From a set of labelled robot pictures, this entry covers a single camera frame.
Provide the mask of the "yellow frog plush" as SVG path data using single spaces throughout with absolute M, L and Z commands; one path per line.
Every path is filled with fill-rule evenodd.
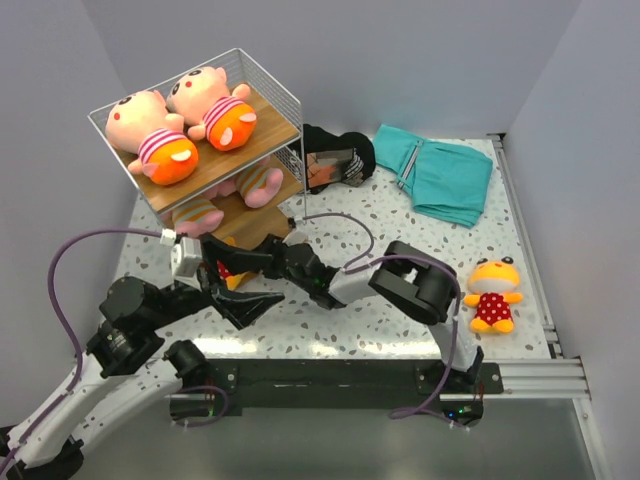
M 509 334 L 515 322 L 511 306 L 523 300 L 520 275 L 511 257 L 481 259 L 469 281 L 464 304 L 475 309 L 470 329 L 475 333 Z
M 244 281 L 246 274 L 232 274 L 226 265 L 220 260 L 217 261 L 217 268 L 221 278 L 225 281 L 229 290 L 236 290 Z

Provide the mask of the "pink frog plush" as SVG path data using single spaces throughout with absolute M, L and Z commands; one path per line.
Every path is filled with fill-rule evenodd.
M 238 193 L 249 208 L 257 209 L 265 206 L 280 191 L 284 179 L 283 171 L 277 167 L 269 167 L 268 162 L 269 157 L 262 158 L 209 188 L 204 196 L 213 199 Z
M 204 196 L 194 197 L 171 212 L 175 231 L 192 238 L 214 231 L 223 218 L 224 212 Z

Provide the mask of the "large black-haired boy plush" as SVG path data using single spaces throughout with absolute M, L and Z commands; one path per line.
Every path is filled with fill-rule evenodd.
M 246 102 L 250 94 L 247 84 L 230 90 L 224 68 L 205 66 L 179 79 L 166 103 L 170 112 L 184 118 L 189 139 L 230 151 L 245 145 L 255 129 L 257 114 Z

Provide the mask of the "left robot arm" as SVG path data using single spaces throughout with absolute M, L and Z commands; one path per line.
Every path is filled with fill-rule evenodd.
M 242 329 L 284 298 L 232 291 L 219 271 L 266 271 L 275 261 L 271 253 L 210 234 L 192 239 L 165 229 L 157 236 L 171 248 L 173 284 L 159 288 L 125 276 L 111 285 L 99 306 L 104 319 L 87 344 L 75 348 L 77 364 L 67 379 L 26 420 L 2 429 L 1 472 L 8 478 L 68 479 L 88 444 L 74 432 L 82 421 L 104 431 L 147 400 L 207 389 L 205 355 L 190 340 L 167 345 L 160 329 L 208 307 Z

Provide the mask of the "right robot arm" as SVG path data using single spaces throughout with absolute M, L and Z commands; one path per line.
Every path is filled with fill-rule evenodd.
M 288 245 L 272 234 L 254 251 L 272 257 L 269 266 L 260 269 L 265 277 L 289 281 L 326 310 L 373 296 L 384 298 L 427 326 L 440 349 L 448 387 L 466 393 L 480 382 L 484 353 L 462 332 L 463 295 L 449 265 L 399 240 L 391 242 L 383 256 L 353 269 L 326 265 L 309 244 Z

